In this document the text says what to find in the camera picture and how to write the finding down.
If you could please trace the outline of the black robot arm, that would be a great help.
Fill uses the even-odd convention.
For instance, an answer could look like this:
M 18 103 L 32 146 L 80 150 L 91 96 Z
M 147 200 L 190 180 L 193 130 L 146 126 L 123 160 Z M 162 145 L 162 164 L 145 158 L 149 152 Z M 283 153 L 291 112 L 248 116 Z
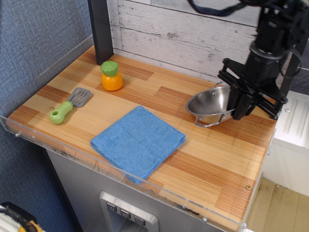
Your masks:
M 248 116 L 255 107 L 277 119 L 279 110 L 269 99 L 280 104 L 288 101 L 276 79 L 283 75 L 289 53 L 300 58 L 296 45 L 307 38 L 309 3 L 306 0 L 243 0 L 242 3 L 259 6 L 261 11 L 246 63 L 225 58 L 219 71 L 219 78 L 230 85 L 227 109 L 233 112 L 234 120 Z

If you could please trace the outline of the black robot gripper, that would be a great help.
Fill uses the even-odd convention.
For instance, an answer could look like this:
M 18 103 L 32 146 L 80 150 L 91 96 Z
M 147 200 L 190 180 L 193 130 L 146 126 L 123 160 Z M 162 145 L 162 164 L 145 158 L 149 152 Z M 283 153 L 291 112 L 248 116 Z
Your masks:
M 227 110 L 235 109 L 234 120 L 241 120 L 251 114 L 255 107 L 261 108 L 272 119 L 278 119 L 280 110 L 277 104 L 287 103 L 287 97 L 278 88 L 276 79 L 288 52 L 272 54 L 251 48 L 245 64 L 229 58 L 218 77 L 230 85 Z

